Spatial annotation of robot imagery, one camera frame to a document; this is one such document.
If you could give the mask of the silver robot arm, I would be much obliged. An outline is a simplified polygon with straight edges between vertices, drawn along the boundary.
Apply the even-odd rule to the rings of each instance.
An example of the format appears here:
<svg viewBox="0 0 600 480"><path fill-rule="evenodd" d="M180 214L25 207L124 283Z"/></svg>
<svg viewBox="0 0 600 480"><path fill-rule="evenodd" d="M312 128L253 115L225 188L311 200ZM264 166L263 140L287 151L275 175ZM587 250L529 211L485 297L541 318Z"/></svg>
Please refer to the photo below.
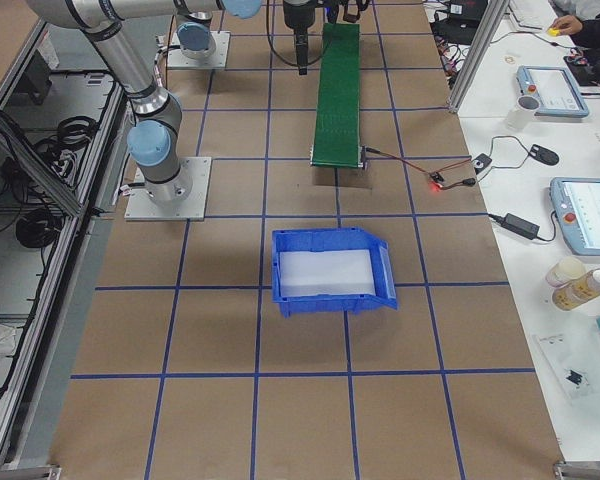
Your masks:
<svg viewBox="0 0 600 480"><path fill-rule="evenodd" d="M183 55L193 60L204 60L215 51L210 26L211 12L179 14L176 18L176 35Z"/></svg>
<svg viewBox="0 0 600 480"><path fill-rule="evenodd" d="M184 171L176 144L182 110L175 97L146 67L123 30L129 18L193 14L226 10L241 19L259 11L259 1L30 1L28 6L46 22L78 29L94 46L131 101L138 123L127 136L130 154L156 204L189 196L193 180Z"/></svg>

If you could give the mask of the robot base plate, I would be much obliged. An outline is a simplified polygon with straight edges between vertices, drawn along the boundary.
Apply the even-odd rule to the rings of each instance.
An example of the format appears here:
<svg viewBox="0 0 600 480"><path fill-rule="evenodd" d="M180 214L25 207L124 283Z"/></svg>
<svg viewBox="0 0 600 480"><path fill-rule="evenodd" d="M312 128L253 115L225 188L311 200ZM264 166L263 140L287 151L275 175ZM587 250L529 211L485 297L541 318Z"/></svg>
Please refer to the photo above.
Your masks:
<svg viewBox="0 0 600 480"><path fill-rule="evenodd" d="M130 190L125 219L130 221L203 221L211 176L211 157L180 158L179 174L170 182L146 182L140 168Z"/></svg>
<svg viewBox="0 0 600 480"><path fill-rule="evenodd" d="M229 31L211 31L208 49L180 49L180 40L174 33L171 44L175 45L167 56L167 67L173 70L216 70L226 67L231 33Z"/></svg>

